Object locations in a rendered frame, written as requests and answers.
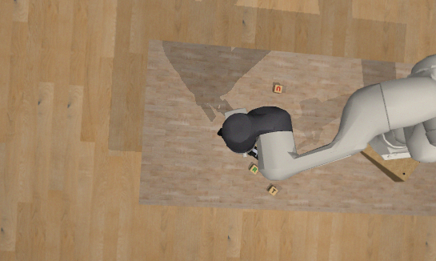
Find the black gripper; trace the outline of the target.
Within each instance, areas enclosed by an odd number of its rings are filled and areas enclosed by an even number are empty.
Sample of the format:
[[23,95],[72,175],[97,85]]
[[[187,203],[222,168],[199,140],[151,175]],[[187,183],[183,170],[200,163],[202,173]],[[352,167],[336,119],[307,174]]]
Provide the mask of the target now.
[[[222,136],[222,128],[220,128],[220,130],[218,131],[217,135]],[[255,146],[254,149],[247,153],[250,156],[254,156],[256,159],[258,159],[258,152],[257,152],[257,147]]]

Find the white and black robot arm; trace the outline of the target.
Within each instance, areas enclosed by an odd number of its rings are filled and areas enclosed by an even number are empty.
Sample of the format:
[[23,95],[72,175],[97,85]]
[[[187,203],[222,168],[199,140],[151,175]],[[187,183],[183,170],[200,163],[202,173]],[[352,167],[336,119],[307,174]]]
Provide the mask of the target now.
[[364,151],[368,143],[383,160],[434,163],[436,54],[417,62],[411,73],[356,90],[343,108],[333,141],[304,154],[297,154],[290,114],[276,106],[225,112],[223,140],[243,158],[257,145],[258,170],[269,180],[285,180],[350,157]]

